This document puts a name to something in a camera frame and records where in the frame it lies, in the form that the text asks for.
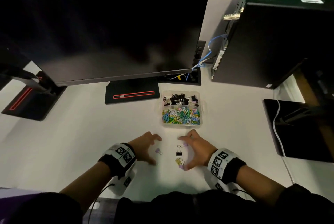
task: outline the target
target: black wire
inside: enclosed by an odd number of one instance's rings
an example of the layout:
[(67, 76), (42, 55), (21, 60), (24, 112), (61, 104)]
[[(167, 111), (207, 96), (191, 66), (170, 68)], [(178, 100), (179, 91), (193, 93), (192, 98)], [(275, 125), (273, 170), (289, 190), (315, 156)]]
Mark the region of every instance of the black wire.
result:
[(245, 192), (245, 191), (243, 191), (243, 190), (240, 190), (240, 189), (233, 189), (232, 191), (240, 191), (240, 192), (244, 192), (244, 193), (246, 193), (246, 194), (248, 194), (249, 195), (249, 193), (248, 192)]
[[(109, 186), (115, 186), (115, 184), (109, 184), (106, 188), (108, 188)], [(92, 205), (92, 209), (90, 210), (90, 213), (89, 213), (89, 216), (88, 216), (88, 222), (87, 222), (87, 224), (89, 224), (90, 215), (92, 214), (93, 207), (94, 207), (96, 201), (98, 200), (98, 197), (94, 200), (94, 203), (93, 203), (93, 205)]]

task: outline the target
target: plastic container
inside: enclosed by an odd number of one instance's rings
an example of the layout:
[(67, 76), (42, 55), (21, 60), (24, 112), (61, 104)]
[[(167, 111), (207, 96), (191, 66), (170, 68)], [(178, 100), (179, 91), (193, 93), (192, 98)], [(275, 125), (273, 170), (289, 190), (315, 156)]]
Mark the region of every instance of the plastic container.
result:
[[(164, 97), (167, 97), (167, 98), (170, 98), (172, 97), (172, 95), (182, 95), (184, 94), (186, 97), (191, 97), (192, 95), (195, 95), (196, 98), (198, 99), (198, 107), (195, 107), (193, 105), (167, 105), (165, 106), (165, 102), (163, 100)], [(163, 117), (163, 114), (165, 113), (165, 111), (167, 111), (168, 109), (178, 109), (178, 108), (187, 108), (187, 109), (196, 109), (197, 112), (199, 113), (199, 124), (167, 124), (165, 123), (164, 121), (164, 117)], [(201, 99), (200, 99), (200, 94), (199, 92), (196, 92), (196, 91), (164, 91), (162, 93), (162, 109), (161, 109), (161, 121), (162, 121), (162, 124), (164, 126), (168, 126), (168, 127), (174, 127), (174, 128), (182, 128), (182, 127), (185, 127), (185, 126), (190, 126), (190, 127), (198, 127), (202, 124), (202, 105), (201, 105)]]

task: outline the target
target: colorful paper clips pile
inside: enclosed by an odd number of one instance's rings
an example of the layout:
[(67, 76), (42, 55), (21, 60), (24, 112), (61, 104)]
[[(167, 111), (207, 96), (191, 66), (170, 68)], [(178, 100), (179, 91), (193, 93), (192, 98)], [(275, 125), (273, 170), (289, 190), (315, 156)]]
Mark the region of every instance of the colorful paper clips pile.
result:
[(162, 119), (165, 124), (199, 125), (199, 118), (198, 109), (186, 107), (167, 109), (162, 112)]

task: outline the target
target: computer monitor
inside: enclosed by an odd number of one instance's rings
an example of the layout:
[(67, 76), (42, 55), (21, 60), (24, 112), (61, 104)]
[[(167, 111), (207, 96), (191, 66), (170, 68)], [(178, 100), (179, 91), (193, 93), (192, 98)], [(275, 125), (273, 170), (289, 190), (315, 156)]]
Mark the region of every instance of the computer monitor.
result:
[(0, 34), (8, 46), (61, 87), (190, 72), (207, 0), (0, 4)]

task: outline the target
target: person's right hand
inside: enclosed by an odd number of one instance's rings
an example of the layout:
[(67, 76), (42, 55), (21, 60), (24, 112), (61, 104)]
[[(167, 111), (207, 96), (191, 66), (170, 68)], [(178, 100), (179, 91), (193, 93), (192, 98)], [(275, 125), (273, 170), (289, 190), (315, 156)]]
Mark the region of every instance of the person's right hand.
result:
[(190, 170), (196, 166), (207, 166), (212, 154), (217, 151), (215, 146), (199, 136), (194, 129), (187, 136), (179, 137), (179, 140), (188, 143), (195, 152), (194, 159), (184, 167), (184, 170)]

